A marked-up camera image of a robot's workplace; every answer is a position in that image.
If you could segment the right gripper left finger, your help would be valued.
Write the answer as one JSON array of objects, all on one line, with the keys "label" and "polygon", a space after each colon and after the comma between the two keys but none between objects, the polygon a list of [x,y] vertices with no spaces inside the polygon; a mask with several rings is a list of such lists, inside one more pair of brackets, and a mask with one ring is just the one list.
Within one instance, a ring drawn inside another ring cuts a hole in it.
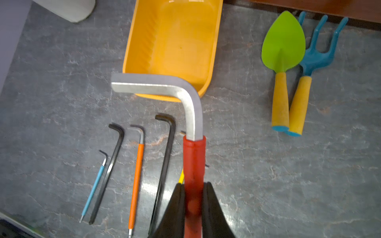
[{"label": "right gripper left finger", "polygon": [[185,186],[176,184],[163,218],[152,238],[183,238],[185,233]]}]

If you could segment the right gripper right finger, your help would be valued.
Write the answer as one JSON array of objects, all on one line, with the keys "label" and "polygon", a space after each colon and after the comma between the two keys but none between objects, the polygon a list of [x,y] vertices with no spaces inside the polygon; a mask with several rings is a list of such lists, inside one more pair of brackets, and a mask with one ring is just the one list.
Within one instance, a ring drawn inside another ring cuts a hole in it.
[{"label": "right gripper right finger", "polygon": [[205,182],[202,195],[202,237],[234,238],[211,182]]}]

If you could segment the yellow hex key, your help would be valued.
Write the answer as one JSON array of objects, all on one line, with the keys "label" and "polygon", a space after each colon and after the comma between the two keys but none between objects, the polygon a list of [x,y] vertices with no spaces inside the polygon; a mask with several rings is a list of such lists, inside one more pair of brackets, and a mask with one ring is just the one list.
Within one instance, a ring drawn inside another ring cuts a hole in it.
[{"label": "yellow hex key", "polygon": [[182,170],[180,177],[179,177],[179,180],[178,180],[178,183],[183,184],[184,180],[185,180],[185,176],[184,176],[184,171]]}]

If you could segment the orange hex key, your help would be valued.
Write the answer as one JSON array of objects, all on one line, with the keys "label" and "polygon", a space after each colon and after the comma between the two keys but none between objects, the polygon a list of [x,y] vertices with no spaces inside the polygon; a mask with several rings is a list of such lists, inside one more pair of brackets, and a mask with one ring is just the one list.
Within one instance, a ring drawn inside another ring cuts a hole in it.
[{"label": "orange hex key", "polygon": [[129,129],[135,130],[139,132],[140,134],[140,142],[138,145],[137,163],[136,163],[133,193],[132,193],[132,202],[131,202],[130,216],[129,216],[129,238],[131,238],[133,236],[133,229],[135,225],[136,212],[137,212],[137,206],[138,206],[141,169],[142,169],[142,161],[143,161],[143,155],[144,155],[145,135],[144,135],[144,130],[141,127],[130,125]]}]

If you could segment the red hex key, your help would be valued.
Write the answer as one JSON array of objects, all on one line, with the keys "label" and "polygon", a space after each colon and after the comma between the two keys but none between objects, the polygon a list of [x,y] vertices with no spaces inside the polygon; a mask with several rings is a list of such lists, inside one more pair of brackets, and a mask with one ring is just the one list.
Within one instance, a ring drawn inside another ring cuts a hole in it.
[{"label": "red hex key", "polygon": [[114,73],[111,85],[118,93],[171,96],[182,102],[186,117],[186,136],[183,138],[184,236],[200,238],[206,138],[203,135],[203,112],[197,91],[187,81],[168,75]]}]

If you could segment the large black hex key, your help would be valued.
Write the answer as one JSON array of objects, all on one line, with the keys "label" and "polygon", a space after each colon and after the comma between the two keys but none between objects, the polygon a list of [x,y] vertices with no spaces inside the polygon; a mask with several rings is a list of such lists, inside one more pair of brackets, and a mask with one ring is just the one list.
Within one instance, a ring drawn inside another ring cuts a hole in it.
[{"label": "large black hex key", "polygon": [[171,115],[157,114],[155,116],[155,119],[159,120],[159,121],[167,122],[170,125],[170,130],[169,130],[168,141],[167,141],[167,145],[166,145],[163,165],[162,165],[162,169],[161,169],[159,184],[158,184],[158,188],[157,188],[156,198],[155,198],[155,202],[154,202],[153,212],[152,212],[152,216],[151,216],[150,226],[149,226],[149,230],[148,230],[148,237],[151,237],[155,231],[157,218],[159,215],[160,204],[161,204],[161,200],[163,197],[165,179],[166,179],[166,175],[167,175],[167,171],[168,171],[168,167],[169,167],[169,161],[170,161],[170,156],[171,156],[171,152],[172,152],[172,146],[173,146],[173,142],[174,142],[174,138],[175,138],[175,131],[176,131],[176,122],[175,122],[175,119]]}]

